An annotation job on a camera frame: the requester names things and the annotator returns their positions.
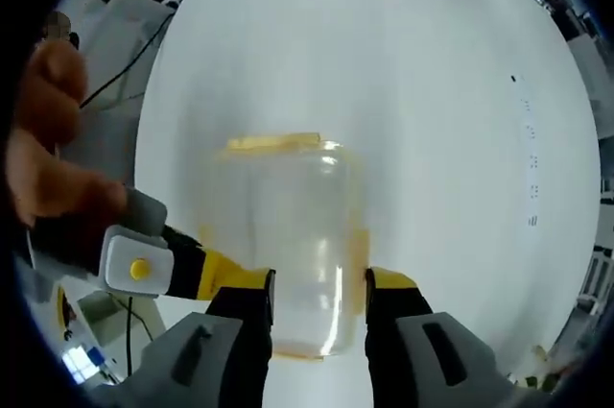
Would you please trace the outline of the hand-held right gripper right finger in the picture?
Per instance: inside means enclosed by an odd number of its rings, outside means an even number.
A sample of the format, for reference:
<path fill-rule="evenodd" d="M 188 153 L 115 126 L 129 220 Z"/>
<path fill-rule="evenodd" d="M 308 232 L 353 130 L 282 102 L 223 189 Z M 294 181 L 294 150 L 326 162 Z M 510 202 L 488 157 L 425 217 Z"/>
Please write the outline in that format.
<path fill-rule="evenodd" d="M 366 270 L 365 352 L 376 407 L 544 407 L 549 397 L 499 372 L 493 350 L 416 283 Z"/>

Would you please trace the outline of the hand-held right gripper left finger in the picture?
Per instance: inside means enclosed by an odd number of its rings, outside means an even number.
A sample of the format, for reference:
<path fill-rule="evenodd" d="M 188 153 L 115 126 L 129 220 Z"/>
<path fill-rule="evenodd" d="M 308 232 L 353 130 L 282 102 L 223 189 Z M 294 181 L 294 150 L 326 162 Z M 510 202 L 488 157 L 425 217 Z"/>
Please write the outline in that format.
<path fill-rule="evenodd" d="M 274 270 L 222 287 L 149 343 L 123 382 L 89 392 L 95 407 L 261 407 L 272 358 Z"/>

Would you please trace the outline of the person's left hand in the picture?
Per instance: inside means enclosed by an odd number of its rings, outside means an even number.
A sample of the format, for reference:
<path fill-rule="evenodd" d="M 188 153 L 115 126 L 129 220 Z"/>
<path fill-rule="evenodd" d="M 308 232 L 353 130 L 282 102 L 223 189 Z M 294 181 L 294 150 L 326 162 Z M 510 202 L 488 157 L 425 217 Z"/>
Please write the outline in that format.
<path fill-rule="evenodd" d="M 127 191 L 120 182 L 64 161 L 55 149 L 80 129 L 87 75 L 79 51 L 65 40 L 39 44 L 25 66 L 6 155 L 7 181 L 19 219 L 69 214 L 120 216 Z"/>

